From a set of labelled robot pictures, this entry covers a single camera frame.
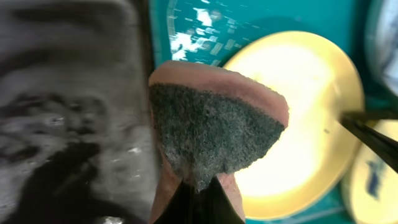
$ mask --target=teal cutting mat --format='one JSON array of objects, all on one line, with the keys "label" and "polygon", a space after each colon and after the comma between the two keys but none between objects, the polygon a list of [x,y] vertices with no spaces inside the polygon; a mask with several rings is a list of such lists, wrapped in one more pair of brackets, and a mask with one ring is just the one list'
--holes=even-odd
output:
[{"label": "teal cutting mat", "polygon": [[[156,65],[172,58],[222,67],[247,44],[268,34],[303,30],[342,48],[361,74],[368,108],[389,106],[386,91],[371,81],[363,35],[370,0],[152,0]],[[254,223],[352,223],[335,187],[306,211]]]}]

